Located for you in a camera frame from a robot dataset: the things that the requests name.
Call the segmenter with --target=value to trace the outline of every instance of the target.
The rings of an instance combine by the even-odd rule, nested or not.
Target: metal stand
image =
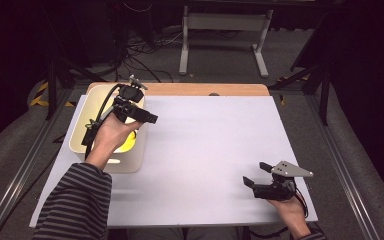
[[[183,10],[183,46],[180,56],[180,75],[186,75],[187,73],[189,29],[216,29],[260,32],[258,44],[254,44],[252,47],[260,74],[263,78],[267,78],[269,74],[261,54],[261,49],[266,39],[272,14],[272,10],[267,11],[266,15],[189,13],[188,7],[185,6]]]
[[[276,83],[275,85],[268,86],[269,90],[280,90],[283,87],[311,74],[308,81],[302,87],[304,95],[313,95],[317,88],[322,84],[322,93],[320,98],[319,116],[323,124],[327,126],[327,103],[329,98],[329,85],[330,85],[330,70],[331,66],[328,63],[322,65],[314,65],[306,68],[287,79]]]

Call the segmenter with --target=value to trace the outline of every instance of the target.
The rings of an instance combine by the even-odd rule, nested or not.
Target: cable
[[[108,102],[108,99],[110,99],[112,93],[120,86],[120,84],[116,84],[114,87],[111,88],[111,90],[108,92],[107,96],[105,97],[104,99],[104,102],[102,103],[101,105],[101,108],[99,109],[99,112],[96,116],[96,120],[95,122],[99,122],[100,121],[100,118],[101,118],[101,115],[102,115],[102,112],[104,111],[104,108],[105,106],[107,105],[107,102]],[[93,144],[93,141],[90,141],[87,145],[86,145],[86,151],[85,151],[85,160],[86,158],[89,156],[89,153],[92,151],[92,144]]]
[[[316,228],[311,227],[310,224],[314,224],[314,225],[316,225]],[[310,228],[310,231],[311,231],[311,232],[319,232],[319,233],[322,233],[322,234],[325,236],[325,238],[327,239],[326,234],[324,233],[324,231],[322,230],[322,228],[319,226],[319,224],[317,224],[317,222],[311,222],[311,223],[308,223],[307,225],[308,225],[308,228]]]
[[[55,154],[52,156],[51,160],[48,162],[48,164],[45,166],[45,168],[39,173],[39,175],[36,177],[36,179],[33,181],[33,183],[27,188],[27,190],[23,193],[23,195],[21,195],[19,197],[17,202],[14,204],[14,206],[8,212],[8,215],[5,217],[5,219],[0,224],[0,233],[1,233],[2,229],[4,228],[4,226],[5,226],[6,222],[8,221],[8,219],[14,213],[15,209],[17,208],[17,206],[21,203],[21,201],[24,199],[24,197],[27,196],[27,194],[30,192],[30,190],[33,188],[33,186],[37,183],[37,181],[39,181],[39,179],[42,177],[42,175],[45,173],[45,171],[49,168],[49,166],[51,166],[51,164],[55,161],[55,159],[57,158],[58,153],[59,153],[59,151],[61,149],[61,146],[62,145],[60,145],[60,147],[55,152]]]
[[[137,10],[137,9],[131,8],[126,3],[124,3],[124,6],[126,6],[128,9],[135,11],[135,12],[146,12],[152,8],[152,4],[147,9],[142,9],[142,10]]]
[[[102,71],[100,71],[100,72],[92,72],[93,74],[95,74],[96,76],[99,76],[99,77],[102,77],[102,76],[105,76],[105,75],[108,75],[108,74],[110,74],[110,73],[112,73],[112,72],[114,72],[114,71],[116,71],[117,70],[117,68],[118,67],[120,67],[121,66],[121,63],[116,63],[113,67],[110,67],[110,68],[108,68],[108,69],[105,69],[105,70],[102,70]],[[77,74],[77,73],[71,73],[73,76],[74,76],[74,78],[76,78],[76,79],[89,79],[88,77],[85,77],[85,76],[83,76],[82,74]]]
[[[127,69],[127,71],[129,72],[128,76],[131,76],[132,74],[130,73],[130,69],[126,66],[126,61],[123,62],[123,65],[124,67]]]
[[[64,141],[64,138],[65,138],[65,135],[66,135],[66,134],[67,134],[67,133],[64,133],[63,135],[61,135],[61,136],[55,138],[54,141],[52,141],[52,143],[62,143],[62,142]]]
[[[172,35],[176,35],[176,37],[174,37],[173,39],[169,40],[168,38]],[[156,37],[157,39],[154,41],[155,44],[157,43],[160,43],[162,45],[168,45],[170,44],[171,42],[173,42],[174,40],[176,40],[180,35],[182,34],[182,32],[173,32],[173,33],[170,33],[168,34],[166,37],[164,36],[164,33],[161,33],[161,36],[160,37]],[[137,46],[137,45],[146,45],[147,43],[140,40],[140,41],[133,41],[133,40],[130,40],[129,43],[127,44],[128,46]]]
[[[303,211],[304,211],[304,215],[305,215],[305,218],[308,217],[308,207],[307,207],[307,203],[305,202],[305,199],[304,197],[302,196],[301,194],[301,191],[297,188],[297,192],[295,193],[294,195],[298,201],[301,203],[302,205],[302,208],[303,208]],[[268,234],[268,235],[260,235],[258,233],[255,233],[251,230],[249,230],[250,234],[253,235],[254,237],[257,237],[257,238],[261,238],[261,239],[269,239],[269,238],[273,238],[273,237],[280,237],[280,234],[285,232],[286,230],[288,230],[288,227],[284,227],[282,229],[280,229],[279,231],[277,232],[274,232],[274,233],[271,233],[271,234]]]
[[[131,67],[131,68],[133,68],[133,69],[139,70],[139,71],[148,71],[148,70],[146,70],[146,69],[140,69],[140,68],[133,67],[133,66],[129,65],[129,64],[126,63],[126,62],[124,62],[124,64],[127,65],[127,66],[129,66],[129,67]],[[165,73],[165,74],[167,74],[168,77],[170,78],[171,82],[174,83],[173,77],[170,75],[169,72],[161,71],[161,70],[152,70],[152,71],[154,71],[154,72],[161,72],[161,73]]]
[[[251,230],[249,230],[249,233],[252,236],[257,237],[257,238],[269,239],[269,238],[273,238],[273,237],[280,237],[280,234],[283,233],[283,232],[286,232],[287,230],[288,230],[288,227],[284,227],[284,228],[280,229],[279,231],[274,232],[274,233],[270,233],[268,235],[261,235],[261,234],[258,234],[256,232],[253,232]]]
[[[140,65],[142,65],[144,68],[146,68],[146,70],[148,70],[148,72],[151,73],[152,76],[154,76],[155,79],[156,79],[158,82],[162,83],[161,80],[157,77],[157,75],[155,75],[155,73],[152,72],[152,70],[149,69],[147,66],[145,66],[145,64],[143,64],[141,61],[137,60],[136,58],[134,58],[134,57],[132,57],[132,56],[130,56],[130,58],[133,59],[133,60],[135,60],[136,62],[138,62],[138,63],[139,63]]]
[[[302,196],[301,191],[297,188],[297,192],[295,193],[295,197],[298,199],[298,201],[301,203],[302,208],[304,210],[304,216],[305,218],[308,217],[308,207],[307,203],[305,202],[304,196]]]
[[[146,54],[152,54],[158,50],[160,50],[162,47],[165,47],[165,46],[168,46],[170,44],[172,44],[173,42],[175,42],[175,40],[180,37],[180,35],[182,34],[182,32],[180,33],[172,33],[170,34],[169,36],[172,36],[174,34],[177,34],[173,39],[167,39],[167,38],[164,38],[164,35],[162,34],[162,36],[155,40],[154,41],[154,44],[155,45],[159,45],[155,48],[151,48],[149,50],[144,50],[145,47],[147,46],[147,43],[143,42],[143,41],[133,41],[133,42],[130,42],[127,44],[127,48],[130,49],[131,51],[134,51],[135,54],[132,54],[132,56],[137,56],[141,53],[146,53]]]
[[[114,80],[114,82],[118,82],[118,68],[115,69],[115,80]]]

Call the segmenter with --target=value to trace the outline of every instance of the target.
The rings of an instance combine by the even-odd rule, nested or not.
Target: striped shirt
[[[32,239],[104,239],[112,178],[87,163],[73,164],[46,199]],[[300,240],[324,240],[313,233]]]

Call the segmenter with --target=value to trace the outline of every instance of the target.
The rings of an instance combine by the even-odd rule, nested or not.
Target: black mount
[[[112,106],[102,114],[102,110],[105,107],[109,97],[117,88],[119,89],[119,93],[114,98]],[[92,143],[95,140],[99,128],[110,113],[114,113],[117,119],[123,123],[126,122],[128,117],[142,123],[157,122],[157,115],[151,114],[150,112],[136,106],[136,103],[140,102],[144,96],[141,88],[144,88],[145,90],[147,89],[132,75],[130,76],[130,86],[125,84],[117,84],[111,89],[107,98],[102,104],[101,110],[98,113],[96,120],[91,119],[90,124],[86,125],[87,130],[82,141],[82,145],[87,146],[86,157],[90,152]]]
[[[289,200],[297,191],[294,177],[313,176],[312,172],[286,161],[281,161],[274,167],[260,162],[260,168],[272,174],[273,183],[270,185],[255,184],[252,180],[244,176],[244,184],[252,189],[255,198],[277,201]]]

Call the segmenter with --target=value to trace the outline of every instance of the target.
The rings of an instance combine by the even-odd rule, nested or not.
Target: white bin
[[[82,106],[79,118],[76,121],[73,135],[71,135],[69,143],[70,149],[79,155],[82,160],[84,160],[86,152],[86,146],[81,144],[86,133],[85,126],[86,124],[90,123],[90,119],[96,119],[96,115],[98,114],[98,111],[101,108],[105,97],[114,86],[115,84],[105,84],[93,87],[86,97],[85,104]],[[117,94],[118,91],[113,93],[113,96],[108,100],[103,113],[109,107],[111,107],[113,98]],[[137,106],[145,109],[145,97],[143,97],[142,100],[137,103]],[[126,123],[132,121],[134,120],[127,118]],[[132,173],[138,171],[142,166],[143,154],[145,150],[146,131],[147,124],[142,125],[142,127],[136,131],[136,140],[134,146],[130,150],[122,150],[122,148],[126,147],[126,145],[123,145],[114,151],[104,171],[108,173]]]

